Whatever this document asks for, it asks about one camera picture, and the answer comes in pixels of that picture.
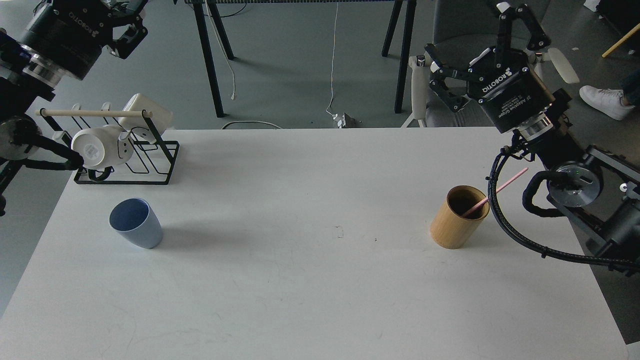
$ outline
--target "jeans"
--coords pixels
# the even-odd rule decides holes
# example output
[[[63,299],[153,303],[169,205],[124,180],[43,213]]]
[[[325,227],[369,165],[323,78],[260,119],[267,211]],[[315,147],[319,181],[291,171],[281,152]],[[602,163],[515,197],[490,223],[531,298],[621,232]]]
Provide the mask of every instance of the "jeans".
[[[640,70],[620,81],[625,97],[631,105],[640,105]]]

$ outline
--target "qr code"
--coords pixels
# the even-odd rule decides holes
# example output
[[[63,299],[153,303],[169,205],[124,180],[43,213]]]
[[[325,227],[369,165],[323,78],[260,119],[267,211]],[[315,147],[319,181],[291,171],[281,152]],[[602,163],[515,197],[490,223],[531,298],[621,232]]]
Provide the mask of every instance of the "qr code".
[[[88,143],[84,146],[84,155],[85,158],[90,160],[96,160],[99,156],[100,149],[98,149],[94,144]]]

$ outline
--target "wooden stick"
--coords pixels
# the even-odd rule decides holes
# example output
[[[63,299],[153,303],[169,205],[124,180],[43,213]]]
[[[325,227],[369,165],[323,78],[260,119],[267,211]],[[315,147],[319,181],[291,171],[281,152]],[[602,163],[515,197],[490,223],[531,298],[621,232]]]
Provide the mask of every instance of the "wooden stick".
[[[605,51],[604,54],[602,54],[603,58],[606,58],[609,54],[613,53],[613,51],[615,49],[617,49],[620,45],[622,45],[622,43],[624,43],[625,41],[627,41],[630,37],[632,37],[635,33],[638,32],[638,30],[640,30],[640,24],[636,25],[633,29],[631,29],[625,36],[623,36],[620,40],[618,40],[618,42],[616,42],[615,44],[613,44],[612,47],[609,48],[609,50]]]
[[[529,168],[525,167],[524,169],[522,169],[519,173],[515,174],[511,179],[507,180],[506,183],[502,184],[496,191],[495,193],[499,193],[502,191],[502,189],[504,189],[505,187],[507,187],[508,184],[511,184],[515,179],[518,179],[522,174],[524,174],[525,172],[527,172]],[[462,214],[463,218],[466,218],[467,216],[469,216],[469,214],[473,213],[475,210],[478,210],[479,208],[481,208],[483,205],[486,204],[486,202],[489,201],[488,197],[485,197],[484,199],[480,200],[480,202],[478,202],[476,205],[473,206],[473,208],[470,208],[469,210],[467,210],[466,213]]]
[[[86,117],[143,117],[142,111],[111,111],[111,110],[47,110],[36,111],[40,116],[86,116]],[[144,115],[153,117],[151,111],[145,111]]]

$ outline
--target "blue cup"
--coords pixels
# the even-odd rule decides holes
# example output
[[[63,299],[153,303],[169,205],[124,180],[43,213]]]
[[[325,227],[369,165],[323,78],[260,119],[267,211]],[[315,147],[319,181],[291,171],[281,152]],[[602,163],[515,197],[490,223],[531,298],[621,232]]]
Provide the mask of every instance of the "blue cup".
[[[109,216],[109,225],[133,244],[153,249],[162,241],[162,227],[143,199],[127,199],[119,203]]]

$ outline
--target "cup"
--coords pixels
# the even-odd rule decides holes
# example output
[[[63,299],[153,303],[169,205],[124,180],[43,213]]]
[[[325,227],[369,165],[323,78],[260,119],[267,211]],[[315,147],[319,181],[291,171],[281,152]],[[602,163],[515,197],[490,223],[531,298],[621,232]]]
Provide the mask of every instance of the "cup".
[[[157,102],[149,99],[142,94],[136,94],[129,99],[129,102],[124,106],[123,111],[151,111],[154,115],[151,118],[153,125],[158,130],[158,134],[162,135],[164,130],[171,124],[173,120],[173,113]],[[148,141],[149,143],[156,143],[156,138],[151,133],[149,126],[141,117],[120,117],[118,118],[120,126],[124,127],[127,131],[131,131],[136,136]]]
[[[124,164],[131,159],[133,149],[128,136],[120,126],[114,124],[82,129],[74,135],[71,149],[83,157],[85,168],[99,170]]]
[[[447,249],[462,247],[489,214],[489,204],[484,204],[467,217],[462,217],[462,214],[482,199],[482,191],[473,186],[460,185],[449,190],[429,229],[433,241]]]
[[[109,225],[131,243],[153,249],[162,241],[163,232],[156,214],[143,199],[127,199],[116,205]]]

